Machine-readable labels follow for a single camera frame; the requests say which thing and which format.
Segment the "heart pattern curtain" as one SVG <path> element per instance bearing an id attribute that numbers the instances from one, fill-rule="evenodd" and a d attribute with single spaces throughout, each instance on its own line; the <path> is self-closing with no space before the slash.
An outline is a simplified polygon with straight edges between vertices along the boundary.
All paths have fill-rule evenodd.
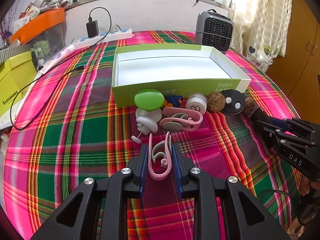
<path id="1" fill-rule="evenodd" d="M 267 72 L 286 54 L 292 0 L 234 0 L 232 48 Z"/>

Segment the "black charger adapter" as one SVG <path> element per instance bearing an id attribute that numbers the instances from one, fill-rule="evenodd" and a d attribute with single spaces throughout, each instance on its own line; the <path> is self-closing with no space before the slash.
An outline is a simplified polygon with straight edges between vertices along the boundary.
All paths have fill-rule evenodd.
<path id="1" fill-rule="evenodd" d="M 86 23 L 87 28 L 87 35 L 88 38 L 93 38 L 99 35 L 99 29 L 98 29 L 98 22 L 95 21 L 89 21 Z"/>

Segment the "pink grey clip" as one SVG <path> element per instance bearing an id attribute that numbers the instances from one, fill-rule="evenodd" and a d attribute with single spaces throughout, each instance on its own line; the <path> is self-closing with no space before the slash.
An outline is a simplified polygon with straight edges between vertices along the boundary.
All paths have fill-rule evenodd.
<path id="1" fill-rule="evenodd" d="M 167 132 L 165 139 L 157 143 L 155 146 L 152 144 L 152 133 L 149 134 L 148 144 L 148 171 L 153 180 L 164 180 L 170 174 L 172 169 L 172 136 Z M 163 173 L 156 173 L 152 165 L 160 160 L 160 166 L 165 169 Z"/>
<path id="2" fill-rule="evenodd" d="M 203 121 L 203 115 L 192 109 L 168 107 L 162 114 L 159 125 L 168 130 L 194 132 Z"/>

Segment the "black white round disc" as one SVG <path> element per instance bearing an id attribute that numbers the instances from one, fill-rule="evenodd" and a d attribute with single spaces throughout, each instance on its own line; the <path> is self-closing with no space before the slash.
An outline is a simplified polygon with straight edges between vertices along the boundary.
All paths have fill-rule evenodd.
<path id="1" fill-rule="evenodd" d="M 228 89 L 221 91 L 225 98 L 225 106 L 221 110 L 222 113 L 235 115 L 243 111 L 245 106 L 245 95 L 238 90 Z"/>

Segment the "brown walnut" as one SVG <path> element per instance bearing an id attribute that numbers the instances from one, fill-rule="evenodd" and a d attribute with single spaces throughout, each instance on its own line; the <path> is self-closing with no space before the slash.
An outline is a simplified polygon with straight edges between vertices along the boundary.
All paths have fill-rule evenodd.
<path id="1" fill-rule="evenodd" d="M 207 95 L 207 111 L 217 113 L 225 106 L 225 97 L 220 92 L 211 92 Z"/>
<path id="2" fill-rule="evenodd" d="M 252 97 L 245 98 L 244 110 L 243 112 L 247 117 L 250 117 L 254 111 L 259 108 L 259 105 Z"/>

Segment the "white power strip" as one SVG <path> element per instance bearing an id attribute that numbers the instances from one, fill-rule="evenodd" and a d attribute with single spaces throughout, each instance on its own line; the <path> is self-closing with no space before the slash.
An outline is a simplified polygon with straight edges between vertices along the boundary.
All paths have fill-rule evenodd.
<path id="1" fill-rule="evenodd" d="M 85 37 L 79 40 L 73 41 L 71 45 L 75 47 L 75 49 L 80 49 L 84 47 L 89 47 L 94 44 L 98 44 L 99 42 L 110 42 L 110 41 L 117 41 L 123 40 L 127 38 L 134 37 L 132 29 L 122 29 L 116 32 L 110 32 L 107 35 L 105 33 L 99 34 L 96 37 Z"/>

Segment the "yellow green shoe box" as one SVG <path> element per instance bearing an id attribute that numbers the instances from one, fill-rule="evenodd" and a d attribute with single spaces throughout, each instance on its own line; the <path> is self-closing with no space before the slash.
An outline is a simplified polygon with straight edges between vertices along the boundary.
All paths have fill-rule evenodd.
<path id="1" fill-rule="evenodd" d="M 1 64 L 1 115 L 10 108 L 19 91 L 33 81 L 36 73 L 30 51 L 8 58 Z"/>

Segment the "plaid bed cover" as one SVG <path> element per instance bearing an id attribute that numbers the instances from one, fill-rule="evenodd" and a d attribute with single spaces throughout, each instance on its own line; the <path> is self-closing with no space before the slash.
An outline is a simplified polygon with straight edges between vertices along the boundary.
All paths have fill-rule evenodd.
<path id="1" fill-rule="evenodd" d="M 141 31 L 133 38 L 98 45 L 57 67 L 31 90 L 4 158 L 3 208 L 16 231 L 30 239 L 56 207 L 87 177 L 111 176 L 139 154 L 131 140 L 135 107 L 117 108 L 111 91 L 117 47 L 193 43 L 194 33 Z M 254 64 L 234 50 L 227 57 L 251 78 L 246 96 L 276 118 L 298 116 L 287 97 Z M 301 175 L 266 148 L 245 115 L 206 113 L 195 132 L 172 135 L 181 151 L 210 175 L 240 178 L 255 195 L 278 189 L 297 195 Z M 174 175 L 153 181 L 147 174 L 142 199 L 128 203 L 129 239 L 192 239 L 192 199 L 181 200 Z"/>

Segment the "white round cap jar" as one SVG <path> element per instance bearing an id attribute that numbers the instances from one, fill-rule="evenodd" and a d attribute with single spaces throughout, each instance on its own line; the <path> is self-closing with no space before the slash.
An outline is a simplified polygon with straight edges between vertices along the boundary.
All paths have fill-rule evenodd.
<path id="1" fill-rule="evenodd" d="M 197 112 L 200 112 L 202 115 L 207 110 L 207 97 L 201 93 L 191 94 L 185 104 L 186 109 L 192 109 Z"/>

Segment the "green white open box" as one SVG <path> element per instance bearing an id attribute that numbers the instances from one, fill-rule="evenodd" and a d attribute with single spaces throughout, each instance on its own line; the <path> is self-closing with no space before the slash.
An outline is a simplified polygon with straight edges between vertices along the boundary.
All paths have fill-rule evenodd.
<path id="1" fill-rule="evenodd" d="M 144 44 L 118 47 L 114 56 L 112 93 L 118 108 L 133 106 L 147 88 L 164 96 L 235 89 L 243 93 L 251 78 L 214 47 L 195 44 Z"/>

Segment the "orange lid storage bin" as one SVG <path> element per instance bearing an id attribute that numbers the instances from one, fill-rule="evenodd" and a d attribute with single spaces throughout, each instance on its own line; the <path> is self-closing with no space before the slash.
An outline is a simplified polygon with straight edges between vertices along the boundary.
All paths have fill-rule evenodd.
<path id="1" fill-rule="evenodd" d="M 63 8 L 49 10 L 36 16 L 10 37 L 30 46 L 33 58 L 49 60 L 65 47 L 62 25 L 65 22 Z"/>

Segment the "grey space heater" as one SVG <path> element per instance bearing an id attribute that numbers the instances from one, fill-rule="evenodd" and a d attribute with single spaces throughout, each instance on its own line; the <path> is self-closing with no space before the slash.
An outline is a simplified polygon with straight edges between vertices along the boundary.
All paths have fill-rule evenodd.
<path id="1" fill-rule="evenodd" d="M 233 21 L 216 10 L 202 11 L 197 17 L 195 44 L 214 47 L 225 54 L 231 46 L 233 27 Z"/>

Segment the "brown walnut right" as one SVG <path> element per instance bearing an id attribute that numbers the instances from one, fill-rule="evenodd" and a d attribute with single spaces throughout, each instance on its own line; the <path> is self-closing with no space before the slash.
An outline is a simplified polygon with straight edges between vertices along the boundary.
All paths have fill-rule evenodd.
<path id="1" fill-rule="evenodd" d="M 259 108 L 259 105 L 252 97 L 245 98 L 244 110 L 243 112 L 247 117 L 250 117 L 254 111 Z"/>

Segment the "brown walnut left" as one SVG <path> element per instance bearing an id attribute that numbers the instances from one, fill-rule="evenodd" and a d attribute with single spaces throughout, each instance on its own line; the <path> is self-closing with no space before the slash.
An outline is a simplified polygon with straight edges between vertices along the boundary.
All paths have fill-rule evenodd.
<path id="1" fill-rule="evenodd" d="M 225 97 L 220 92 L 211 92 L 207 95 L 207 111 L 217 113 L 225 106 Z"/>

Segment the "green white mushroom toy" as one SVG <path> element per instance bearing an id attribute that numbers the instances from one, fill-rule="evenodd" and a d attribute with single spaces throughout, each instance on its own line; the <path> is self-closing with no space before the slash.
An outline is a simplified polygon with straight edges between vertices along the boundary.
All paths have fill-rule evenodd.
<path id="1" fill-rule="evenodd" d="M 140 136 L 148 135 L 158 131 L 158 123 L 162 118 L 161 107 L 164 103 L 163 94 L 151 88 L 140 90 L 134 97 L 136 109 L 136 123 L 139 135 L 131 136 L 131 139 L 141 144 Z"/>

